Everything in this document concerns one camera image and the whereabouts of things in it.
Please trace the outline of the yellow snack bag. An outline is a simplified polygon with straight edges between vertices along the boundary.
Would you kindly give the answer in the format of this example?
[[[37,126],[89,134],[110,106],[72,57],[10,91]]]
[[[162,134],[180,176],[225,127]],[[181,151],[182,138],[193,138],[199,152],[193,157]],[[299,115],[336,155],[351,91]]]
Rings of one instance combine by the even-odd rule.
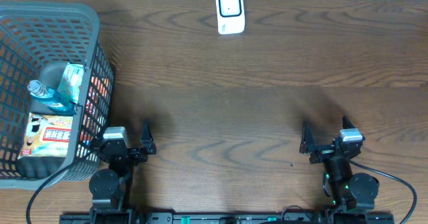
[[[18,159],[24,157],[66,157],[72,122],[72,116],[30,112]]]

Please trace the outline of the teal mouthwash bottle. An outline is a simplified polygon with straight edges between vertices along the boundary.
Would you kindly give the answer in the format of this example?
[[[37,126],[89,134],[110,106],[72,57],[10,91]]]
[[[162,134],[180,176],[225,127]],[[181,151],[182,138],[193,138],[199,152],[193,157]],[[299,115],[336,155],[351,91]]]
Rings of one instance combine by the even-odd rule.
[[[68,100],[57,90],[42,84],[38,80],[31,80],[27,89],[31,97],[47,106],[52,112],[62,115],[74,115],[76,113],[75,103]]]

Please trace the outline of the light green wipes packet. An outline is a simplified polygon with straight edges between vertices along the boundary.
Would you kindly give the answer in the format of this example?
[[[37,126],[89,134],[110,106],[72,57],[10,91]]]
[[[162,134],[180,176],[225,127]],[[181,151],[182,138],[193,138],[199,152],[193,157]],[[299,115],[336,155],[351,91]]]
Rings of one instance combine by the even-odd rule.
[[[69,101],[78,103],[84,67],[81,64],[67,63],[60,80],[57,91],[66,97]]]

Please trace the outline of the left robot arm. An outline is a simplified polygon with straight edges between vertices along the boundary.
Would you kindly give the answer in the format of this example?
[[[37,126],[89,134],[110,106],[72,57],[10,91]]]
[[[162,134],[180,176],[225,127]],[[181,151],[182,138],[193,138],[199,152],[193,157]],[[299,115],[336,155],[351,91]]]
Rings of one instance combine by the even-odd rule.
[[[107,127],[91,141],[90,149],[108,168],[96,171],[89,183],[92,194],[90,223],[145,223],[145,216],[129,204],[134,168],[156,154],[147,122],[140,144],[130,147],[124,127]]]

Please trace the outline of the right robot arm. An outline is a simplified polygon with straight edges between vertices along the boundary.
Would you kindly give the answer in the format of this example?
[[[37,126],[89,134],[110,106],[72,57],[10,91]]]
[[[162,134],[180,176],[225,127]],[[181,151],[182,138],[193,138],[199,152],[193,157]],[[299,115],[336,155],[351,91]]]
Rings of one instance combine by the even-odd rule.
[[[353,173],[350,163],[360,154],[364,141],[365,137],[345,116],[342,130],[330,144],[317,144],[309,123],[303,122],[299,152],[309,154],[311,164],[324,165],[323,191],[333,200],[333,206],[320,215],[324,223],[368,223],[379,181],[366,173]]]

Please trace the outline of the white barcode scanner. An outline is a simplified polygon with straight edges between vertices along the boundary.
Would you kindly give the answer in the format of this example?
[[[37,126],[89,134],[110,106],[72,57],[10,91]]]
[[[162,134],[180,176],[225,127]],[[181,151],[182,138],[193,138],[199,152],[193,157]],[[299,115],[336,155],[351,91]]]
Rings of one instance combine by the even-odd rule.
[[[217,30],[221,35],[242,33],[245,29],[243,0],[215,0]]]

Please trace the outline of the grey plastic mesh basket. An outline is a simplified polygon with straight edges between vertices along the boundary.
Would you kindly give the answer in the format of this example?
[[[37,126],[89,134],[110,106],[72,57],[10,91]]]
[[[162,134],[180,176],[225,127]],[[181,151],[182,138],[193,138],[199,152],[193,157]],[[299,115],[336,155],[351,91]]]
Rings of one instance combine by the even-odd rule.
[[[108,121],[114,74],[98,36],[96,12],[79,3],[1,2],[1,187],[35,190],[89,178],[99,159],[88,146]],[[18,159],[29,113],[48,109],[31,98],[39,80],[56,88],[67,63],[84,67],[66,157]]]

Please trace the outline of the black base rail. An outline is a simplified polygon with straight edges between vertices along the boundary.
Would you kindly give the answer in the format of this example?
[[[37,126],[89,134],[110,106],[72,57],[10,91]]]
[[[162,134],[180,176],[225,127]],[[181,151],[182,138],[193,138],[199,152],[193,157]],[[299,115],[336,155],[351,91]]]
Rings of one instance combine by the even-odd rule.
[[[172,214],[147,213],[139,214],[133,220],[127,215],[113,217],[90,215],[61,215],[59,223],[137,223],[137,224],[258,224],[258,223],[394,223],[391,214],[338,215],[328,219],[313,213],[288,212],[283,215],[274,214]]]

